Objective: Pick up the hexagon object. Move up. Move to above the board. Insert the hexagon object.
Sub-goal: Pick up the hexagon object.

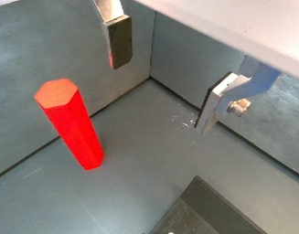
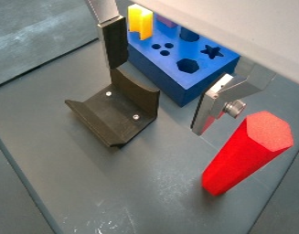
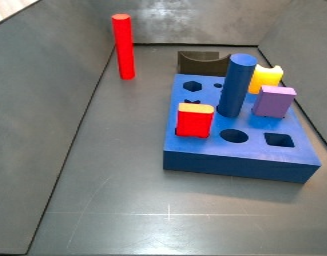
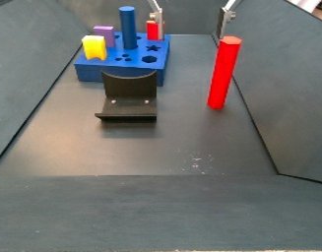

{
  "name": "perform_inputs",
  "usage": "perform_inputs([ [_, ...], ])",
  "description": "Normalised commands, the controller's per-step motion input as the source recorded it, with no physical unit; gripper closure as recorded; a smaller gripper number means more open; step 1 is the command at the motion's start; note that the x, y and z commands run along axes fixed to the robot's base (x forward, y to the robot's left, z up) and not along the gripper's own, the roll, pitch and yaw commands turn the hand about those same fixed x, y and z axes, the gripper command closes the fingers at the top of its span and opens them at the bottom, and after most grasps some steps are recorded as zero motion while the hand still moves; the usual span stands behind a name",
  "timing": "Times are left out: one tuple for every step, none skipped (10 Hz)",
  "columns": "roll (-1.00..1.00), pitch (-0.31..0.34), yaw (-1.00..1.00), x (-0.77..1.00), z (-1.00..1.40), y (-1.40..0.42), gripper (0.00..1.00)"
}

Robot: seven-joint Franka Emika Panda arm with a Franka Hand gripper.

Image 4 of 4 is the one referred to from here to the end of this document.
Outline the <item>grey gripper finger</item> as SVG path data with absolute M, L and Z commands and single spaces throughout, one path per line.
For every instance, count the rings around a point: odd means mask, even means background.
M 164 39 L 164 10 L 158 5 L 157 0 L 148 0 L 153 12 L 149 14 L 150 18 L 158 25 L 158 38 Z
M 224 7 L 220 8 L 219 22 L 216 34 L 219 38 L 224 38 L 227 24 L 236 19 L 236 7 L 243 0 L 228 0 Z

